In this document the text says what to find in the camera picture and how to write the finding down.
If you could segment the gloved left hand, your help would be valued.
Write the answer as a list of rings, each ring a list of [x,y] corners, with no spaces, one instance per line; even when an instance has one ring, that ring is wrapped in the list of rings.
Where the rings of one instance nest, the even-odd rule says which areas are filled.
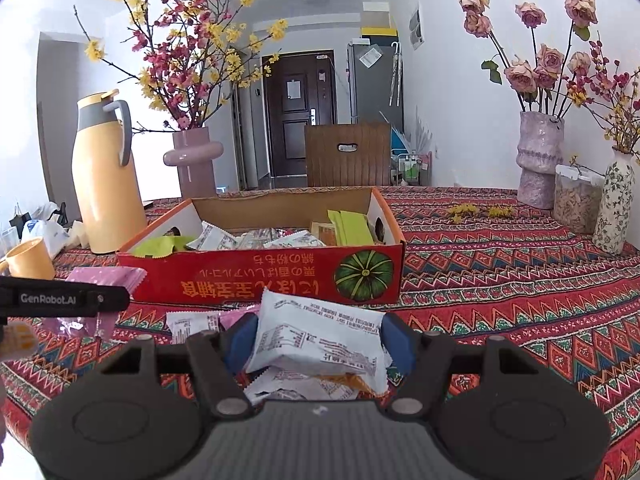
[[[1,326],[1,362],[29,358],[37,350],[38,337],[28,323],[17,321]]]

